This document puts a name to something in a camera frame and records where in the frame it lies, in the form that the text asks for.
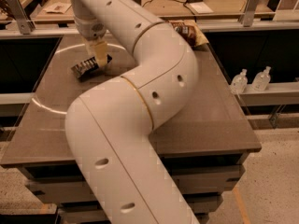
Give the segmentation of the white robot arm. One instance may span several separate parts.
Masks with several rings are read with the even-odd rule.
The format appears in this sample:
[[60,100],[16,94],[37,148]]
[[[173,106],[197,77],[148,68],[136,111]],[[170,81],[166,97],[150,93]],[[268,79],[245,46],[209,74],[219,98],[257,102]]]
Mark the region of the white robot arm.
[[132,0],[71,0],[98,19],[137,66],[82,93],[65,133],[76,163],[111,224],[200,224],[149,135],[186,105],[198,81],[188,43]]

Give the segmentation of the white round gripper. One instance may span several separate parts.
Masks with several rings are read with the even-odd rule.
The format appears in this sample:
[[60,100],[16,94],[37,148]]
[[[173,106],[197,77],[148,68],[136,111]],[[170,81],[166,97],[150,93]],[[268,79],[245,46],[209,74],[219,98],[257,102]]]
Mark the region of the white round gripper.
[[74,21],[78,32],[86,39],[84,43],[88,54],[95,57],[99,66],[105,66],[107,64],[107,42],[100,41],[94,45],[90,42],[105,35],[107,29],[104,24],[98,19],[83,20],[75,17]]

